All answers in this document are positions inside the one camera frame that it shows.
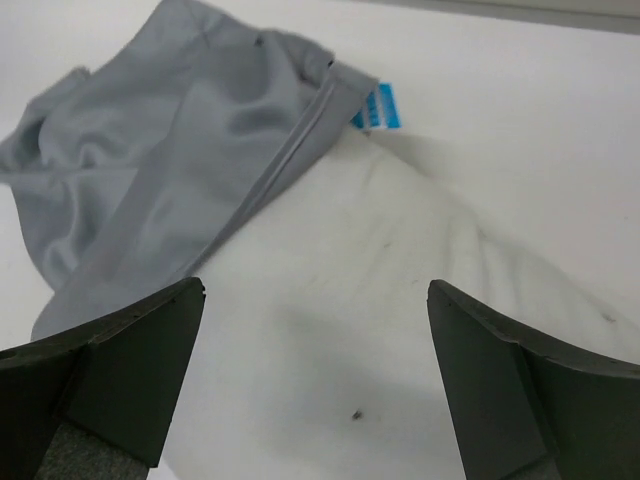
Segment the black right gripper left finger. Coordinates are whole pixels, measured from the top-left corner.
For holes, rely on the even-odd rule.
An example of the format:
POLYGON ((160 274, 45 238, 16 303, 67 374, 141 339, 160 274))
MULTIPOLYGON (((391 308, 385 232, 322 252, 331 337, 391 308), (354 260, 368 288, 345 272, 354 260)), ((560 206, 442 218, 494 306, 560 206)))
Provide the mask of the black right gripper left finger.
POLYGON ((204 304, 204 286, 191 277, 2 351, 2 478, 147 478, 161 458, 204 304))

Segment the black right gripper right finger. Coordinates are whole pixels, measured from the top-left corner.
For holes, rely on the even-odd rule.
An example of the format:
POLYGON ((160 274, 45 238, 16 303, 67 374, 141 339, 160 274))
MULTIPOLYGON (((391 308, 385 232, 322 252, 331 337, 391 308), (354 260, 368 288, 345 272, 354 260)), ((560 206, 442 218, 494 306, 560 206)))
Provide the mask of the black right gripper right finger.
POLYGON ((469 479, 636 479, 639 368, 430 283, 435 352, 469 479))

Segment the white pillow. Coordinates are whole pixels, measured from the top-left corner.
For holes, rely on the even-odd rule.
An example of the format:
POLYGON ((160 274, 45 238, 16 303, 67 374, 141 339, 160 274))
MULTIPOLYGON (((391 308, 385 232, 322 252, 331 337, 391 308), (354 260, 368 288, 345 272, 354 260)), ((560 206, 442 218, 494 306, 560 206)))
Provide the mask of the white pillow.
POLYGON ((637 362, 639 324, 347 131, 199 271, 206 305, 163 458, 179 479, 460 479, 427 314, 445 280, 637 362))

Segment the grey pillowcase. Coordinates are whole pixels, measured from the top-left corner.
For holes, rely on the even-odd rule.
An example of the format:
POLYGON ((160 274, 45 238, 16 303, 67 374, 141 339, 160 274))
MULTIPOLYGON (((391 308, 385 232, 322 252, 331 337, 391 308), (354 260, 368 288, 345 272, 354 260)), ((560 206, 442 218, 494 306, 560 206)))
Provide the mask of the grey pillowcase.
POLYGON ((196 272, 337 142, 373 77, 304 37, 163 1, 96 71, 32 99, 1 144, 43 339, 196 272))

